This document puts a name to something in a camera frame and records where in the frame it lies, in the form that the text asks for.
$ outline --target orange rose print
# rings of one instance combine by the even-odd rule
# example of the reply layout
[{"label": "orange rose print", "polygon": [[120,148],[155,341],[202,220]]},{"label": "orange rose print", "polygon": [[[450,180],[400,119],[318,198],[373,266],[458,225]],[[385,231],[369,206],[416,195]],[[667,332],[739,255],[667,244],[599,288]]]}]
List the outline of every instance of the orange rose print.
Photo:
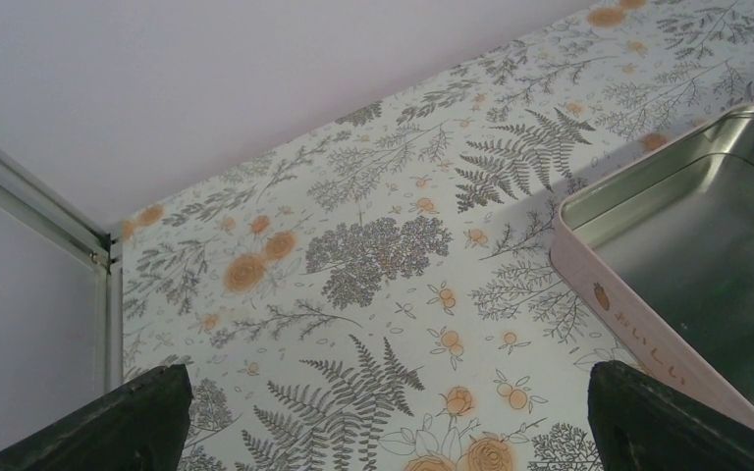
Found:
[{"label": "orange rose print", "polygon": [[254,287],[264,276],[264,262],[258,255],[247,254],[233,260],[224,273],[224,287],[233,292]]},{"label": "orange rose print", "polygon": [[640,139],[640,143],[643,144],[643,148],[649,152],[661,147],[666,142],[666,137],[658,132],[646,134]]},{"label": "orange rose print", "polygon": [[123,235],[121,236],[123,242],[132,238],[132,236],[135,234],[136,229],[137,224],[135,224],[134,222],[129,221],[128,219],[123,221]]},{"label": "orange rose print", "polygon": [[249,231],[255,235],[259,235],[266,231],[269,226],[270,218],[262,215],[253,220],[252,224],[249,225]]},{"label": "orange rose print", "polygon": [[507,442],[484,437],[473,442],[458,462],[461,471],[512,471],[513,458]]},{"label": "orange rose print", "polygon": [[637,10],[646,5],[646,0],[619,0],[619,7],[626,10]]},{"label": "orange rose print", "polygon": [[472,409],[472,394],[467,388],[456,386],[445,397],[444,409],[453,417],[460,417]]},{"label": "orange rose print", "polygon": [[296,235],[290,231],[275,233],[264,245],[264,255],[268,260],[281,260],[296,247]]},{"label": "orange rose print", "polygon": [[441,456],[421,456],[412,459],[404,471],[455,471],[455,465]]},{"label": "orange rose print", "polygon": [[466,236],[466,245],[464,248],[468,248],[470,245],[473,247],[476,245],[486,247],[487,242],[489,241],[489,238],[484,234],[484,231],[481,231],[480,229],[465,231],[463,234]]},{"label": "orange rose print", "polygon": [[146,227],[160,221],[163,217],[163,206],[155,204],[143,210],[139,216],[137,216],[137,225]]},{"label": "orange rose print", "polygon": [[593,26],[614,27],[625,20],[625,12],[622,8],[603,7],[592,10],[585,19]]}]

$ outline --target leaf illustration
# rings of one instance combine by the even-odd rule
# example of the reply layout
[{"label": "leaf illustration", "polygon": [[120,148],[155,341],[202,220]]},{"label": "leaf illustration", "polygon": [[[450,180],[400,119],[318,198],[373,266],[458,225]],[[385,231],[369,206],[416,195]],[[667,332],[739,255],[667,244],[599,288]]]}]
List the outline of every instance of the leaf illustration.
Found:
[{"label": "leaf illustration", "polygon": [[366,307],[383,284],[398,276],[421,276],[429,255],[449,255],[452,235],[438,219],[418,216],[397,227],[392,218],[365,225],[339,224],[335,231],[315,237],[305,259],[307,273],[330,271],[322,288],[338,309],[350,304]]},{"label": "leaf illustration", "polygon": [[402,432],[393,432],[380,437],[380,446],[386,451],[406,456],[414,453],[414,440],[407,441]]},{"label": "leaf illustration", "polygon": [[437,455],[438,439],[428,430],[418,430],[414,435],[414,452],[418,456]]},{"label": "leaf illustration", "polygon": [[444,442],[441,445],[441,454],[448,457],[453,463],[458,462],[463,455],[463,451],[460,449],[458,429],[455,427],[452,427],[444,437]]}]

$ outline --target fern illustration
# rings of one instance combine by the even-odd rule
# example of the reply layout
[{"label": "fern illustration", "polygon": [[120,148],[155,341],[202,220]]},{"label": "fern illustration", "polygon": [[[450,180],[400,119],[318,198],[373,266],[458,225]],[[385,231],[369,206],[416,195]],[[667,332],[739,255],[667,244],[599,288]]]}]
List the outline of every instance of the fern illustration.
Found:
[{"label": "fern illustration", "polygon": [[[566,192],[573,194],[585,185],[583,179],[572,179]],[[482,260],[510,254],[513,261],[495,270],[495,278],[471,291],[470,297],[482,319],[513,319],[527,311],[533,321],[548,326],[545,337],[568,343],[584,336],[591,312],[548,261],[546,237],[553,232],[557,204],[550,198],[543,212],[529,211],[521,231],[505,225],[492,254]]]},{"label": "fern illustration", "polygon": [[[424,136],[430,136],[428,145],[416,151],[418,139]],[[426,130],[417,125],[400,126],[376,139],[373,147],[346,147],[331,152],[328,162],[336,176],[315,183],[307,195],[328,212],[345,203],[361,201],[377,188],[383,174],[402,171],[415,157],[437,162],[449,144],[443,123]]]},{"label": "fern illustration", "polygon": [[655,83],[610,84],[605,88],[606,96],[628,111],[606,113],[595,123],[626,139],[647,131],[660,131],[682,118],[691,106],[704,101],[707,85],[704,76],[720,68],[725,70],[713,84],[714,91],[739,89],[741,75],[728,60],[713,66],[703,66],[697,61],[680,62],[671,70],[657,74]]},{"label": "fern illustration", "polygon": [[531,194],[530,179],[536,176],[547,189],[551,189],[551,172],[571,178],[568,158],[575,144],[588,144],[582,131],[595,131],[585,121],[570,118],[556,110],[555,120],[534,111],[530,113],[538,125],[495,126],[493,130],[506,131],[515,137],[487,141],[468,141],[467,145],[482,152],[481,155],[461,155],[464,162],[480,170],[456,169],[469,183],[457,185],[458,211],[486,206],[490,201],[503,203],[502,193],[518,199],[515,191]]},{"label": "fern illustration", "polygon": [[258,197],[255,199],[256,202],[261,201],[261,196],[263,196],[265,191],[267,191],[271,187],[276,186],[281,182],[295,179],[296,175],[293,173],[293,170],[305,165],[311,165],[313,163],[313,159],[311,159],[311,157],[314,155],[324,154],[327,150],[326,146],[329,142],[331,142],[332,138],[333,137],[331,135],[326,135],[325,137],[321,138],[319,142],[310,150],[308,150],[305,146],[300,147],[296,151],[296,157],[294,157],[293,160],[286,159],[279,162],[279,165],[277,165],[273,170],[273,178],[270,179],[270,182],[263,188],[261,188],[261,191],[258,192]]},{"label": "fern illustration", "polygon": [[275,151],[265,152],[258,157],[239,164],[218,176],[218,180],[228,184],[245,184],[264,177],[273,164]]},{"label": "fern illustration", "polygon": [[728,7],[707,7],[692,14],[677,14],[658,20],[658,28],[671,37],[668,49],[675,49],[677,59],[694,57],[701,60],[713,57],[710,43],[726,41],[730,44],[754,46],[754,18],[734,10],[737,1]]},{"label": "fern illustration", "polygon": [[425,118],[437,108],[449,108],[469,97],[469,90],[478,85],[477,78],[464,78],[449,83],[441,90],[428,91],[423,94],[423,103],[406,107],[398,116],[398,124],[408,123],[416,118]]},{"label": "fern illustration", "polygon": [[180,212],[163,218],[163,225],[177,228],[186,224],[191,219],[204,223],[212,221],[222,211],[236,209],[247,203],[253,194],[255,194],[255,186],[249,188],[237,186],[226,187],[208,194],[203,199],[203,202],[195,201],[189,203],[181,208]]},{"label": "fern illustration", "polygon": [[236,463],[241,470],[377,469],[378,440],[393,412],[412,416],[405,389],[423,391],[417,373],[401,364],[389,341],[383,339],[383,361],[365,344],[350,336],[356,365],[343,361],[301,360],[317,370],[330,385],[282,386],[267,383],[268,391],[290,413],[254,407],[271,439],[242,431],[254,467]]},{"label": "fern illustration", "polygon": [[548,434],[533,438],[535,459],[529,471],[602,471],[597,446],[588,434],[570,424],[558,423]]},{"label": "fern illustration", "polygon": [[496,100],[499,106],[487,110],[487,121],[502,123],[510,116],[514,105],[523,104],[530,106],[536,98],[536,93],[549,95],[554,92],[554,84],[558,79],[567,76],[571,84],[576,85],[582,78],[584,71],[594,62],[604,59],[612,59],[614,56],[595,57],[578,62],[568,60],[561,62],[546,62],[538,65],[540,75],[525,76],[516,79],[523,83],[524,88],[519,91],[506,93]]},{"label": "fern illustration", "polygon": [[339,120],[335,121],[335,123],[337,123],[338,125],[351,123],[352,125],[354,125],[354,127],[363,126],[370,121],[380,118],[380,115],[383,113],[382,106],[382,101],[374,102],[368,106],[364,106],[354,111],[349,115],[341,117]]},{"label": "fern illustration", "polygon": [[449,255],[452,235],[439,219],[418,216],[400,228],[392,218],[365,225],[339,224],[335,231],[315,237],[307,247],[307,273],[330,270],[322,293],[334,307],[365,307],[384,283],[419,277],[429,266],[429,255]]},{"label": "fern illustration", "polygon": [[164,294],[169,304],[178,307],[178,315],[189,314],[201,277],[209,271],[207,244],[215,237],[191,238],[176,245],[161,242],[155,248],[143,250],[136,261],[138,278],[128,280],[123,292],[126,318],[142,317],[152,293]]}]

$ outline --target orange berry print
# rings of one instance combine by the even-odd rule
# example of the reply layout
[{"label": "orange berry print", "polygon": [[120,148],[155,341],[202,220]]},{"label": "orange berry print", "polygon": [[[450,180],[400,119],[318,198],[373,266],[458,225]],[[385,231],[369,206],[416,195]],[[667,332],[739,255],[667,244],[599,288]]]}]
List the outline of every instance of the orange berry print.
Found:
[{"label": "orange berry print", "polygon": [[637,10],[646,5],[646,0],[619,0],[619,7],[626,10]]},{"label": "orange berry print", "polygon": [[444,408],[453,417],[460,417],[472,409],[472,394],[467,388],[456,386],[445,397]]},{"label": "orange berry print", "polygon": [[640,143],[643,144],[643,148],[649,152],[658,149],[666,142],[666,137],[658,132],[646,134],[640,139]]},{"label": "orange berry print", "polygon": [[482,247],[487,246],[487,242],[490,240],[485,234],[484,231],[481,231],[480,229],[473,229],[470,231],[466,231],[463,233],[466,236],[466,245],[464,248],[468,248],[470,245],[473,247],[476,245],[481,245]]},{"label": "orange berry print", "polygon": [[221,221],[222,231],[231,231],[236,228],[236,220],[227,216]]},{"label": "orange berry print", "polygon": [[597,302],[600,303],[600,306],[605,309],[609,310],[611,308],[611,301],[609,300],[609,296],[606,294],[606,290],[599,284],[594,284],[594,297],[597,298]]},{"label": "orange berry print", "polygon": [[579,103],[568,103],[567,105],[565,105],[565,109],[577,118],[583,111],[585,111],[585,108]]},{"label": "orange berry print", "polygon": [[120,236],[120,238],[123,240],[123,242],[125,242],[132,238],[136,230],[137,224],[127,219],[123,221],[123,234]]},{"label": "orange berry print", "polygon": [[441,336],[441,343],[446,348],[450,348],[451,346],[458,343],[458,333],[455,331],[446,332]]},{"label": "orange berry print", "polygon": [[296,247],[296,235],[290,231],[275,233],[264,245],[264,255],[268,260],[281,260]]},{"label": "orange berry print", "polygon": [[603,7],[592,10],[585,19],[592,26],[596,27],[614,27],[625,20],[625,12],[622,8]]},{"label": "orange berry print", "polygon": [[270,218],[267,216],[261,215],[257,218],[255,218],[252,223],[249,225],[249,230],[256,235],[259,235],[267,230],[267,228],[270,226]]},{"label": "orange berry print", "polygon": [[510,393],[510,396],[508,397],[508,403],[510,404],[510,407],[512,407],[515,410],[521,410],[524,408],[524,406],[527,405],[528,397],[527,392],[524,392],[519,389],[512,390]]},{"label": "orange berry print", "polygon": [[211,331],[218,325],[218,314],[206,314],[200,319],[200,327],[204,331]]},{"label": "orange berry print", "polygon": [[152,224],[160,221],[163,217],[163,205],[155,204],[144,209],[139,216],[137,216],[137,225],[141,227],[151,226]]},{"label": "orange berry print", "polygon": [[255,254],[242,255],[233,260],[224,273],[224,287],[233,292],[246,291],[264,277],[264,261]]}]

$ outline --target metal edge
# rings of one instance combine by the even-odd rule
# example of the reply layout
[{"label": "metal edge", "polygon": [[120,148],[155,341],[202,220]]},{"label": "metal edge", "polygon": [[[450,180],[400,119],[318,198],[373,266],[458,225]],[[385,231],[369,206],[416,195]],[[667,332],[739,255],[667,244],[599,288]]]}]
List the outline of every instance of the metal edge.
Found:
[{"label": "metal edge", "polygon": [[105,389],[111,391],[123,384],[123,262],[120,260],[111,265],[108,287]]},{"label": "metal edge", "polygon": [[107,252],[109,236],[0,149],[0,186],[91,251]]},{"label": "metal edge", "polygon": [[573,228],[570,227],[570,225],[567,223],[565,219],[565,209],[569,205],[571,201],[573,201],[576,198],[581,198],[586,196],[589,192],[595,191],[596,189],[600,188],[604,183],[608,182],[609,180],[613,179],[616,175],[626,171],[627,169],[630,169],[632,167],[636,167],[639,165],[644,165],[652,156],[659,154],[660,152],[663,152],[667,150],[670,147],[673,147],[675,145],[678,145],[685,140],[687,140],[690,137],[695,136],[696,134],[700,134],[703,132],[706,132],[712,125],[715,123],[718,123],[722,120],[726,119],[732,119],[732,118],[740,118],[740,117],[752,117],[754,118],[754,103],[743,103],[736,106],[733,106],[729,109],[724,110],[722,113],[719,113],[718,115],[715,115],[712,119],[710,119],[706,124],[699,126],[697,128],[688,130],[684,132],[683,134],[679,135],[678,137],[675,137],[674,139],[667,142],[664,146],[653,150],[649,152],[648,154],[642,156],[641,158],[635,160],[634,162],[630,162],[626,165],[623,165],[622,167],[615,169],[611,172],[609,172],[604,177],[600,178],[599,180],[593,182],[589,186],[581,189],[580,191],[577,191],[574,194],[568,195],[565,199],[562,200],[560,205],[557,208],[557,214],[559,215],[559,222],[561,223],[559,227],[564,227],[567,231],[573,231]]}]

